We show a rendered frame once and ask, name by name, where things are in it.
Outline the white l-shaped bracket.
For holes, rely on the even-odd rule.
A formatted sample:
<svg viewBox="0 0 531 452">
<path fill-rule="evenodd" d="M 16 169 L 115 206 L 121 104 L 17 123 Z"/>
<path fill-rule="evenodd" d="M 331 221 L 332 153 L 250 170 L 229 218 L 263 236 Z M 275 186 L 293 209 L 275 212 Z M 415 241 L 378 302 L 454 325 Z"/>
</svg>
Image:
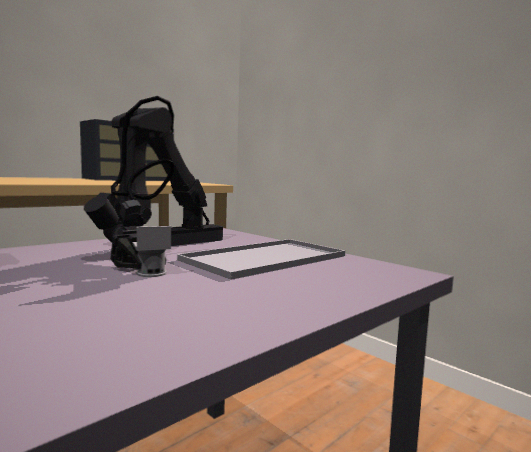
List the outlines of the white l-shaped bracket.
<svg viewBox="0 0 531 452">
<path fill-rule="evenodd" d="M 137 251 L 171 249 L 171 226 L 137 227 Z"/>
</svg>

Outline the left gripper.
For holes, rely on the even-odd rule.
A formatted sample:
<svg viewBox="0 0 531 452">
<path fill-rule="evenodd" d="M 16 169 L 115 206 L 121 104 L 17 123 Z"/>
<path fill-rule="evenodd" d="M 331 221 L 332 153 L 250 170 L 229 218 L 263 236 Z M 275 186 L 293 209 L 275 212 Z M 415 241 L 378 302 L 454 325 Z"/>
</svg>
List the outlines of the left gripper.
<svg viewBox="0 0 531 452">
<path fill-rule="evenodd" d="M 119 268 L 141 269 L 141 261 L 137 256 L 138 251 L 132 245 L 132 242 L 137 242 L 137 227 L 135 226 L 135 219 L 123 220 L 122 228 L 117 228 L 112 234 L 111 240 L 114 235 L 120 234 L 120 236 L 114 236 L 114 240 L 112 240 L 110 259 L 114 265 Z"/>
</svg>

